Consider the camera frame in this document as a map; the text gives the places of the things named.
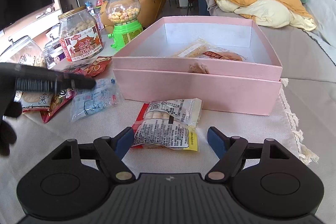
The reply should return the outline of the black gloved hand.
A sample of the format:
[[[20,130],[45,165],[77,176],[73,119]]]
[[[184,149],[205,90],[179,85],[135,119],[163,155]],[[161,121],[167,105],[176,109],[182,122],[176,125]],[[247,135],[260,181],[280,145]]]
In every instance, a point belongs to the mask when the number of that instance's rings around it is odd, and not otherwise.
[[[15,102],[15,81],[1,78],[1,156],[10,155],[10,147],[17,142],[17,134],[7,120],[19,118],[22,105]]]

